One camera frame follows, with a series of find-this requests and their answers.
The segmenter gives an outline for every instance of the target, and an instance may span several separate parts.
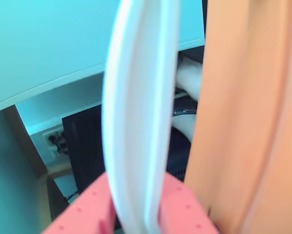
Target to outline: cable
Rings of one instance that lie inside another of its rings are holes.
[[[79,191],[75,191],[73,194],[71,194],[70,196],[65,197],[67,201],[69,201],[73,196],[75,196],[76,194],[78,194]]]

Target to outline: teal wall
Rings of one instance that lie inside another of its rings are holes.
[[[0,112],[0,234],[41,232],[38,184]]]

